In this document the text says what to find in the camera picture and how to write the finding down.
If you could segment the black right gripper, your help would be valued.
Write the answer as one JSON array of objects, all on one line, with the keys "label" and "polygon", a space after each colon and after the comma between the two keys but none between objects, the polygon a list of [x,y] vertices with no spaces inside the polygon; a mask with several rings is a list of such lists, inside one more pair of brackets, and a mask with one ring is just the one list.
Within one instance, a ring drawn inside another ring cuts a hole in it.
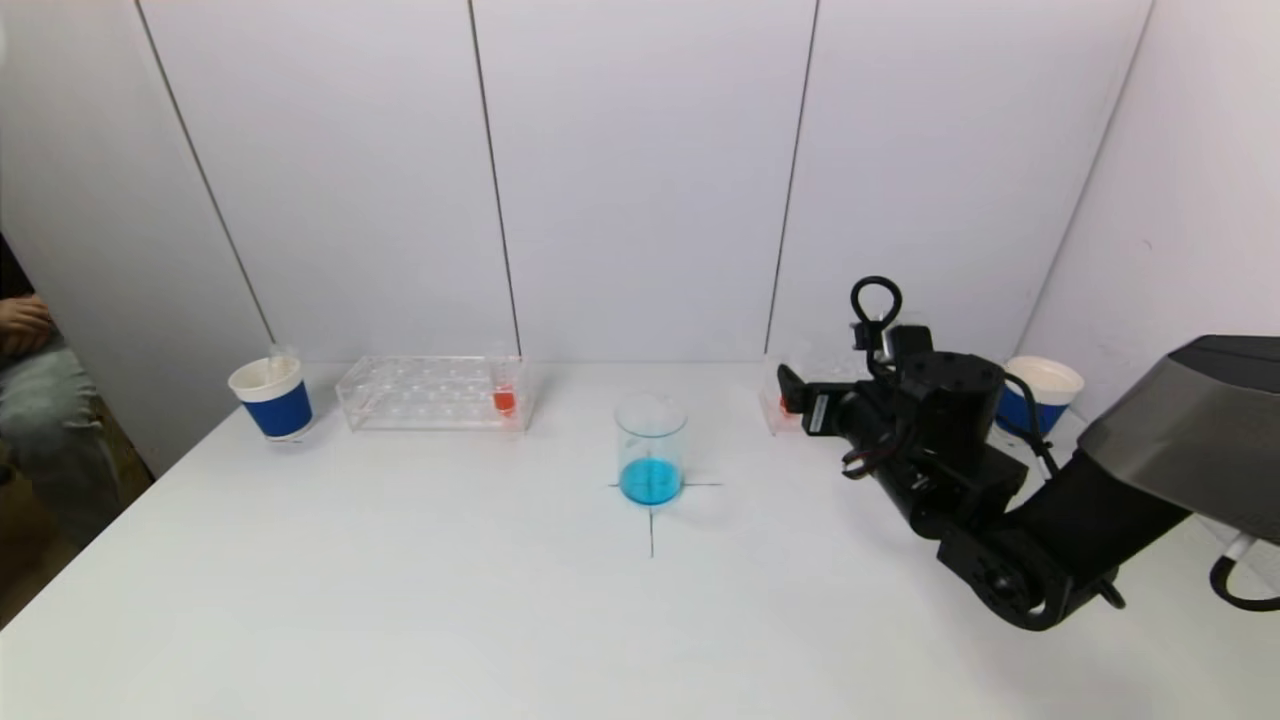
[{"label": "black right gripper", "polygon": [[806,386],[786,363],[777,368],[777,382],[781,409],[787,414],[803,414],[803,428],[809,436],[842,438],[858,454],[879,454],[892,447],[892,398],[881,383]]}]

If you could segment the person's bare hand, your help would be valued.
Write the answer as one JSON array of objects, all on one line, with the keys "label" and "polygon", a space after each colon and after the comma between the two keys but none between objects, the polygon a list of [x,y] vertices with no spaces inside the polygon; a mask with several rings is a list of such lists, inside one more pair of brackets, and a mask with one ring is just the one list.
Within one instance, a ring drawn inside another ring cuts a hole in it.
[{"label": "person's bare hand", "polygon": [[23,357],[44,348],[55,325],[47,304],[28,295],[1,300],[1,355]]}]

